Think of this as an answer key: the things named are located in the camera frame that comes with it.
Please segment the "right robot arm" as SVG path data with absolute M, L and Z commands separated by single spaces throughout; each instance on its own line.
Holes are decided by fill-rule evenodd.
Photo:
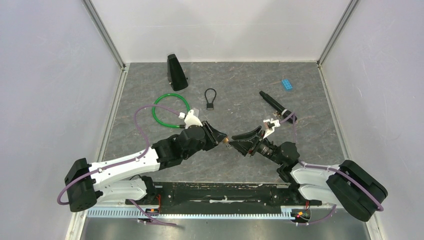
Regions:
M 260 154 L 278 164 L 276 171 L 291 185 L 288 196 L 295 204 L 308 200 L 342 206 L 362 222 L 369 221 L 375 212 L 384 211 L 387 189 L 352 160 L 339 165 L 307 163 L 301 160 L 296 143 L 276 145 L 261 127 L 232 136 L 229 145 L 243 156 Z

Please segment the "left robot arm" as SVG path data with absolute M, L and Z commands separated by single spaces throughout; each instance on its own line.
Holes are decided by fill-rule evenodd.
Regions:
M 100 202 L 141 200 L 151 204 L 157 198 L 153 180 L 147 176 L 129 180 L 130 177 L 180 165 L 197 152 L 215 148 L 227 137 L 203 121 L 201 125 L 191 125 L 179 134 L 130 155 L 93 163 L 80 158 L 64 178 L 65 188 L 57 202 L 63 205 L 61 197 L 66 194 L 66 205 L 73 213 L 85 211 Z

